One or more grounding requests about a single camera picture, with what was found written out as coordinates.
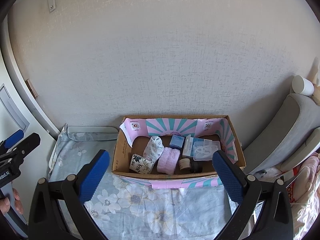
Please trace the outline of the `black cosmetic jar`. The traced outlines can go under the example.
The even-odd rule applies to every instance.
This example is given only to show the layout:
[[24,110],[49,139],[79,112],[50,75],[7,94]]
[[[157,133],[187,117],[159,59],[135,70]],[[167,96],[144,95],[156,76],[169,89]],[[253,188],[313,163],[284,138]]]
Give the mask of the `black cosmetic jar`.
[[203,166],[199,161],[191,162],[191,173],[202,173]]

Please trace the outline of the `clear plastic floss box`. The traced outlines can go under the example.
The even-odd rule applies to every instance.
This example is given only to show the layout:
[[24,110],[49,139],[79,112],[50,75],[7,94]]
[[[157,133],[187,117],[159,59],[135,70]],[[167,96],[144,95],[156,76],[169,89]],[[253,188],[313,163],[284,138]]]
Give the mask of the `clear plastic floss box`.
[[194,161],[211,161],[213,154],[221,150],[219,141],[196,141],[193,144],[193,160]]

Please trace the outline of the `white blue carton box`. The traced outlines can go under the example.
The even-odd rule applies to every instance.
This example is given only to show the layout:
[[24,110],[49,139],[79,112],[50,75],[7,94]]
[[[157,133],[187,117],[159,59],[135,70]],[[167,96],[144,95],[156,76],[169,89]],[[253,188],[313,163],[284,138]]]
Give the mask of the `white blue carton box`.
[[184,158],[193,158],[194,156],[194,150],[193,150],[193,145],[195,142],[201,142],[201,138],[194,138],[191,135],[186,136],[185,142],[184,142],[184,147],[183,147],[183,152],[182,152],[182,157]]

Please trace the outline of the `beige cosmetic jar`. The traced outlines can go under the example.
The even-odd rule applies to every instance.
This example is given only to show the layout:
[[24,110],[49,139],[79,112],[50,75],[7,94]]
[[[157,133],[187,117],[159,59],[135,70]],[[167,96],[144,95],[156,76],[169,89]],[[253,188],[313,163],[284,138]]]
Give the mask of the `beige cosmetic jar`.
[[180,171],[189,171],[191,169],[191,161],[189,158],[182,158],[178,161]]

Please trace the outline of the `floral tissue pack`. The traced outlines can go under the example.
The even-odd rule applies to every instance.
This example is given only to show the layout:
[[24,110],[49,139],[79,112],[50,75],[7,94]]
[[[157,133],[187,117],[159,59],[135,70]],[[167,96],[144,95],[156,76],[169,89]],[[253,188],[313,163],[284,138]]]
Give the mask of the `floral tissue pack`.
[[141,155],[133,154],[129,169],[138,174],[150,174],[154,166],[154,162],[149,161]]

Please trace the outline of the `pink fluffy sock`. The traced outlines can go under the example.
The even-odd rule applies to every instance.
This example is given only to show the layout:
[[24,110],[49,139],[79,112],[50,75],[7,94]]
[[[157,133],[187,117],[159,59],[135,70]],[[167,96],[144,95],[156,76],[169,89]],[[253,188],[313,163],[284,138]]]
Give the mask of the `pink fluffy sock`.
[[170,147],[165,147],[157,164],[157,172],[172,175],[175,172],[180,150]]

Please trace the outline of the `small blue box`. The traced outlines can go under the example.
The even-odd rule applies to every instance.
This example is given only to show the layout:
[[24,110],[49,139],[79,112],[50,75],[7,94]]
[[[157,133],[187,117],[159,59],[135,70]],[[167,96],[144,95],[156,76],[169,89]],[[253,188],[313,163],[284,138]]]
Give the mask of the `small blue box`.
[[181,149],[184,144],[185,137],[179,135],[172,135],[169,146],[171,148]]

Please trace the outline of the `white flower-patterned sock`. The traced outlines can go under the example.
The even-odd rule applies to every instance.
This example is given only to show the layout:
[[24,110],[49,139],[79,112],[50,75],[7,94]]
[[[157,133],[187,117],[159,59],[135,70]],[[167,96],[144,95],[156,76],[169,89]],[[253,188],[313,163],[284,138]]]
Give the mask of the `white flower-patterned sock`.
[[143,157],[149,161],[156,162],[164,151],[164,145],[160,137],[153,136],[148,141],[144,152]]

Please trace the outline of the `floral blue bedsheet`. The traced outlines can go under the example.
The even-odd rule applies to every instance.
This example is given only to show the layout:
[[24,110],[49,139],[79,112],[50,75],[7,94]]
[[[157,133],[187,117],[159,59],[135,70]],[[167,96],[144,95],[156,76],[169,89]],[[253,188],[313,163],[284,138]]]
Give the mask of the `floral blue bedsheet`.
[[[49,174],[64,180],[89,163],[99,150],[113,153],[116,140],[70,156]],[[214,239],[237,208],[223,185],[153,189],[132,184],[107,170],[85,208],[109,239]]]

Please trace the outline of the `pink blanket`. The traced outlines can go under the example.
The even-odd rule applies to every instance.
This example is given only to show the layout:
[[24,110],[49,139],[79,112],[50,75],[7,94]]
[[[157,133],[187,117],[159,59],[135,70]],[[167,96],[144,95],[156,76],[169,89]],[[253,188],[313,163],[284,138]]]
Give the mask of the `pink blanket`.
[[319,215],[319,154],[313,153],[300,166],[291,191],[293,238],[302,239]]

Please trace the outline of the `pink teal cardboard box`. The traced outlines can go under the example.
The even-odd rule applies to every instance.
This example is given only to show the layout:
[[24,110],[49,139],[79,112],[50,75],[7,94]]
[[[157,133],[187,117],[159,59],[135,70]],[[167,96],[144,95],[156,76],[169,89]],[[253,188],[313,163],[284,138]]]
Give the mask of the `pink teal cardboard box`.
[[126,116],[111,171],[128,183],[153,189],[216,186],[212,159],[218,150],[237,167],[246,167],[227,115]]

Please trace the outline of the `grey chair backrest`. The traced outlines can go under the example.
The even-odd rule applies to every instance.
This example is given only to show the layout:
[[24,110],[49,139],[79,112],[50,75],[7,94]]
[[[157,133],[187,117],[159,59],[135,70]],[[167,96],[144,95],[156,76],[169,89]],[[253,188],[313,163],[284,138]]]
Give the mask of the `grey chair backrest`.
[[289,94],[279,111],[244,150],[244,172],[255,173],[289,158],[319,127],[319,105],[312,98]]

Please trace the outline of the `white paper cup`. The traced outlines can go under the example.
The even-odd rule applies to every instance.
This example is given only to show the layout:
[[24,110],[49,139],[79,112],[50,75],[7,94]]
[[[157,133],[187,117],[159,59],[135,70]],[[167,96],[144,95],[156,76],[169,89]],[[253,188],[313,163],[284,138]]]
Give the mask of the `white paper cup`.
[[293,78],[291,86],[296,94],[312,96],[314,92],[313,83],[300,75],[296,75]]

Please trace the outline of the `stuffed toy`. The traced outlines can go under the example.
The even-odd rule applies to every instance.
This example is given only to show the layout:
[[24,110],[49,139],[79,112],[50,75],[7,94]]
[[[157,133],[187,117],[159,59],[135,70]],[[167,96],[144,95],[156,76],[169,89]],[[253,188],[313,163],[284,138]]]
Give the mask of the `stuffed toy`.
[[319,106],[320,105],[320,86],[319,86],[319,64],[315,65],[311,69],[310,81],[313,84],[314,91],[312,99]]

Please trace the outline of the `small wooden wall block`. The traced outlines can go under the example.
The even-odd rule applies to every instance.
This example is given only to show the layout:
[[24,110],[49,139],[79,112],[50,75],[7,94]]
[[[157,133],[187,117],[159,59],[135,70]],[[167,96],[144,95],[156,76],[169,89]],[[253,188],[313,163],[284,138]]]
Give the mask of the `small wooden wall block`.
[[25,84],[27,85],[31,95],[33,96],[33,98],[37,98],[39,95],[37,93],[37,91],[35,90],[33,84],[31,83],[31,81],[29,79],[25,80]]

